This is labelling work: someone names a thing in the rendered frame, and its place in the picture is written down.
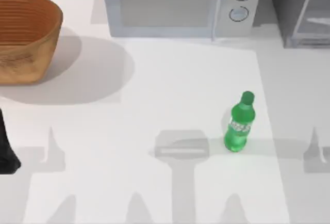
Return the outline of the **green bottle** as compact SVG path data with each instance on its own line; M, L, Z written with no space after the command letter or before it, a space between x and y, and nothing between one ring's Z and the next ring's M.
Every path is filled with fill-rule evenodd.
M255 95L251 91L245 91L240 101L231 109L224 144L232 152L240 152L247 143L247 137L256 117L254 99Z

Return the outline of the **pale microwave oven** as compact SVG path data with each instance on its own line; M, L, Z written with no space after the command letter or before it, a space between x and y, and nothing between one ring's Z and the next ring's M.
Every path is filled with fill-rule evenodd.
M216 0L104 0L113 37L209 38ZM259 0L221 0L216 39L250 33ZM233 22L229 12L246 7L249 16Z

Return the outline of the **brown woven basket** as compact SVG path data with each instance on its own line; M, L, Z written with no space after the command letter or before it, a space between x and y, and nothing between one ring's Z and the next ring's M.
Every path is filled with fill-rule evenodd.
M51 0L0 0L0 85L33 84L45 76L62 22Z

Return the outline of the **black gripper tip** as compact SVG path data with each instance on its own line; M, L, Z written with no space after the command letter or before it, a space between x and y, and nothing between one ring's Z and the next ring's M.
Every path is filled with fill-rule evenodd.
M0 108L0 175L15 174L21 161L8 140L2 109Z

